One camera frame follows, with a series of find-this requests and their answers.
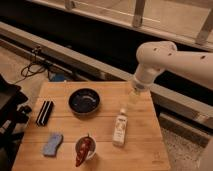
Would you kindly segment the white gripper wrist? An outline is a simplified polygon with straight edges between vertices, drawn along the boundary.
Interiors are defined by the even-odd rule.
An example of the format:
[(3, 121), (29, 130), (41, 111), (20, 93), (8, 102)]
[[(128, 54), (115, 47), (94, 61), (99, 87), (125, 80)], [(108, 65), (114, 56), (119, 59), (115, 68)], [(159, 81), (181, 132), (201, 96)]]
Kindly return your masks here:
[(140, 101), (140, 91), (149, 89), (159, 74), (160, 72), (153, 68), (137, 68), (133, 75), (132, 86), (134, 89), (129, 93), (128, 104), (136, 105)]

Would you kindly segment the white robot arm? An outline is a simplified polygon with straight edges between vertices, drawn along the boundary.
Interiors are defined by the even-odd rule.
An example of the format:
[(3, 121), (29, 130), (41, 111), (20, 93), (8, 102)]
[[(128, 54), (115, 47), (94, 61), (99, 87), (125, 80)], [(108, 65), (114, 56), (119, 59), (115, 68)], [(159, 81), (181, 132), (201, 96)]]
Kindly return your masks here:
[(206, 87), (204, 96), (213, 103), (213, 53), (178, 51), (171, 41), (147, 42), (136, 52), (137, 69), (132, 85), (149, 89), (165, 70)]

